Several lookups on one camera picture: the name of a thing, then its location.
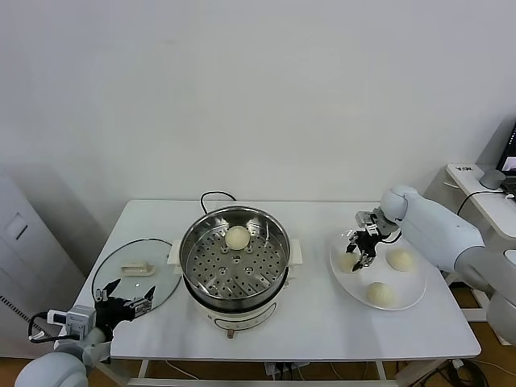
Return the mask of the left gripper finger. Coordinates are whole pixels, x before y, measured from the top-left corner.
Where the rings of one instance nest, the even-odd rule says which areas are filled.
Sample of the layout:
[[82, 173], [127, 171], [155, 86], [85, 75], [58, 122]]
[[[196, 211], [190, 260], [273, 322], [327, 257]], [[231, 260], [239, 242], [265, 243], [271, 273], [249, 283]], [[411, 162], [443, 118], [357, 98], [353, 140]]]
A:
[[149, 291], [146, 292], [141, 298], [135, 298], [130, 301], [126, 301], [124, 306], [135, 316], [139, 317], [143, 314], [148, 313], [152, 309], [152, 302], [154, 298], [156, 287], [153, 286]]
[[94, 299], [96, 302], [107, 302], [111, 294], [116, 290], [121, 279], [112, 281], [104, 286], [103, 289], [96, 289]]

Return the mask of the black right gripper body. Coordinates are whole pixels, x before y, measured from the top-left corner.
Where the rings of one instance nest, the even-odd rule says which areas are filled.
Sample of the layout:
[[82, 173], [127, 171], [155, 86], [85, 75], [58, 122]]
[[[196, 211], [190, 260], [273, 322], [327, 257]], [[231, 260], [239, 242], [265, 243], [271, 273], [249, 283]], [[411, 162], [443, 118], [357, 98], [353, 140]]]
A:
[[361, 257], [374, 258], [376, 256], [376, 245], [385, 239], [388, 235], [377, 225], [369, 225], [360, 228], [357, 231], [357, 247], [360, 250]]

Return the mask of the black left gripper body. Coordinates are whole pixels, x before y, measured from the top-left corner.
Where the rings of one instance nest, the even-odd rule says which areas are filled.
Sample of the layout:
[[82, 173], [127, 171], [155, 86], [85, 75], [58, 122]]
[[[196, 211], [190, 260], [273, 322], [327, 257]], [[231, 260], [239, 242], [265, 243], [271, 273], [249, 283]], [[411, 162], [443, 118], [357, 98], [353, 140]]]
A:
[[135, 303], [132, 300], [122, 298], [108, 298], [106, 301], [95, 303], [95, 326], [105, 336], [105, 341], [111, 341], [114, 337], [114, 329], [119, 323], [135, 319]]

